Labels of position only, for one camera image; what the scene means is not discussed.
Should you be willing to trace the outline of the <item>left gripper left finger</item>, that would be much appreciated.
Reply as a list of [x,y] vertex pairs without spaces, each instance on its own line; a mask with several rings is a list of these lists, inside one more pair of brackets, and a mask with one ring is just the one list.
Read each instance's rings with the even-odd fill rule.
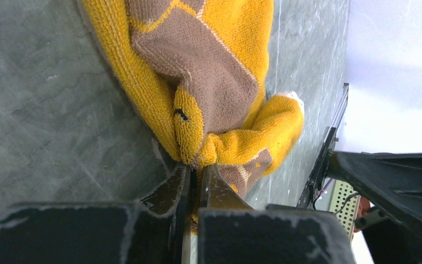
[[146,259],[190,263],[191,168],[177,164],[171,176],[141,201],[148,208],[148,221],[142,228]]

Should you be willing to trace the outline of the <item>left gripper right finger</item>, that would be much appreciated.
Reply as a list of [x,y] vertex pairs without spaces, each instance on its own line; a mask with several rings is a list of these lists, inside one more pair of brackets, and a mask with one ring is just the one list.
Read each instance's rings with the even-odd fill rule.
[[253,208],[232,190],[221,176],[216,164],[205,167],[202,177],[198,217],[243,215]]

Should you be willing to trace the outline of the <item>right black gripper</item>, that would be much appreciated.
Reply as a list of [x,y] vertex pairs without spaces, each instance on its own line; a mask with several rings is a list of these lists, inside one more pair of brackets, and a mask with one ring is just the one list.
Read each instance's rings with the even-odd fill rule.
[[334,151],[327,174],[373,203],[357,225],[375,263],[422,263],[422,153]]

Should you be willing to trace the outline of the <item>brown yellow cloth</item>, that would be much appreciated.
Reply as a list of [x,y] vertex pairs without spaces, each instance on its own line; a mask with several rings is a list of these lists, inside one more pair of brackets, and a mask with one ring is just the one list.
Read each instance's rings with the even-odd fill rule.
[[243,198],[299,139],[304,104],[266,96],[273,1],[80,1],[103,57],[157,141]]

